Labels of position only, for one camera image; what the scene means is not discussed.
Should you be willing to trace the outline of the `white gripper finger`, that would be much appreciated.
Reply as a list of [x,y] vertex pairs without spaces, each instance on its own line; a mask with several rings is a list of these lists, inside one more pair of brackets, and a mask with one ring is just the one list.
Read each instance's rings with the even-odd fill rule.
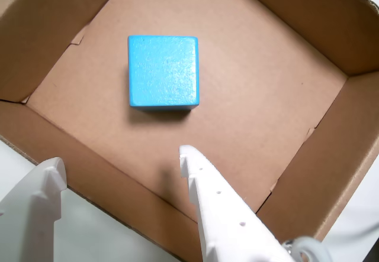
[[1,200],[1,261],[53,261],[54,223],[67,189],[64,162],[45,160]]
[[196,208],[203,261],[293,260],[201,152],[182,145],[179,160]]

